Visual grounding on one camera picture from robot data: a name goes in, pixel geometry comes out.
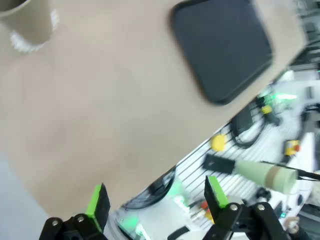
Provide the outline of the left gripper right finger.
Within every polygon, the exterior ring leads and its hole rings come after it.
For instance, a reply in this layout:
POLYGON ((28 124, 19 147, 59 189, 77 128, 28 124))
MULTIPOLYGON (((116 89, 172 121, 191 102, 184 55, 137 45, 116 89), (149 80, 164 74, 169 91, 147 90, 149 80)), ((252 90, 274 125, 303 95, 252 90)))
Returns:
POLYGON ((250 240, 284 240, 285 230, 268 202, 251 206, 229 202, 215 176, 205 177, 204 197, 214 224, 205 240, 230 240, 244 233, 250 240))

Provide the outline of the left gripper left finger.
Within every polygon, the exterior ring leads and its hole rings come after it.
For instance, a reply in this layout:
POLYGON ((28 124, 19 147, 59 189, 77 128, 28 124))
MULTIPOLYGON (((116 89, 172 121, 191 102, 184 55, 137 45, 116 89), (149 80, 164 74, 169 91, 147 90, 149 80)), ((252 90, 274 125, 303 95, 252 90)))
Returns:
POLYGON ((84 213, 64 221, 58 217, 48 218, 39 240, 106 240, 104 229, 111 208, 107 189, 103 183, 96 185, 84 213))

